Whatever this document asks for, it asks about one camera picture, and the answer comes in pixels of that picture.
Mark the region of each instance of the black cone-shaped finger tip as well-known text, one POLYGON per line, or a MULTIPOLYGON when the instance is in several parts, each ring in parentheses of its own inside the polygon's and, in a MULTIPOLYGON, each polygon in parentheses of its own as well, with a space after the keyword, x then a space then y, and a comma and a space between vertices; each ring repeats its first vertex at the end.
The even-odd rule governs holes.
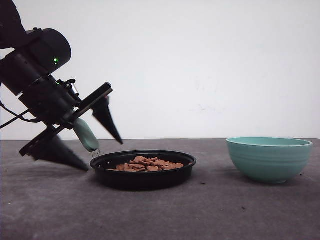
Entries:
POLYGON ((112 119, 110 110, 109 110, 109 102, 105 98, 101 98, 97 103, 92 106, 93 116, 101 123, 105 129, 114 137, 114 139, 120 143, 124 144, 116 126, 112 119))
POLYGON ((29 150, 28 155, 35 160, 64 164, 83 171, 89 170, 88 166, 58 136, 34 146, 29 150))

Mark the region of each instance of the white wall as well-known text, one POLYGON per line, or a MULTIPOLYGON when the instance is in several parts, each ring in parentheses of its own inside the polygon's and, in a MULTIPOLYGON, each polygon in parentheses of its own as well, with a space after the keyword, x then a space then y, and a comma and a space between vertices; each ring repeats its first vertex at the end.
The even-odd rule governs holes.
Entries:
MULTIPOLYGON (((318 0, 14 2, 26 29, 68 39, 72 58, 56 79, 76 78, 82 98, 112 84, 124 139, 320 138, 318 0)), ((9 108, 25 109, 1 91, 9 108)), ((1 112, 2 123, 10 118, 1 112)), ((111 138, 91 113, 83 118, 99 139, 111 138)), ((43 129, 17 121, 1 138, 30 140, 43 129)))

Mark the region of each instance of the green led light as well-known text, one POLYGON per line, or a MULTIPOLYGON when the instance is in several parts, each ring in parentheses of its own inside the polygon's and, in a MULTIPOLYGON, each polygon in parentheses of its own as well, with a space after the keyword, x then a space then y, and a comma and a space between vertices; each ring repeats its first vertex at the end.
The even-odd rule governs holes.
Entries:
POLYGON ((53 59, 53 62, 54 62, 55 65, 57 65, 58 62, 59 62, 59 58, 54 58, 54 59, 53 59))

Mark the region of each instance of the brown food pieces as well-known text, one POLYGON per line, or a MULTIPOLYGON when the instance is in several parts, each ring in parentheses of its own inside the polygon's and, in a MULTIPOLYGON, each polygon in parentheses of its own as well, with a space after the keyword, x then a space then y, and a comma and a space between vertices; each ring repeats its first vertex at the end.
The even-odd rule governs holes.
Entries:
POLYGON ((182 163, 174 163, 154 158, 145 158, 137 156, 129 163, 118 164, 116 168, 110 169, 119 172, 158 172, 182 168, 182 163))

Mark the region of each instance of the gray table surface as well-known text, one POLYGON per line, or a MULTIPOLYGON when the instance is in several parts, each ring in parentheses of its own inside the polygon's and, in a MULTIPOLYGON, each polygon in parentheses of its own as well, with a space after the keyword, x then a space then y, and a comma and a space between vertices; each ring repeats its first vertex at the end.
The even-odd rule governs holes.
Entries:
MULTIPOLYGON (((155 191, 101 185, 92 169, 20 157, 1 142, 2 240, 320 240, 320 140, 309 164, 279 185, 234 167, 224 139, 101 140, 103 153, 158 149, 197 158, 191 178, 155 191)), ((80 157, 79 141, 65 141, 80 157)))

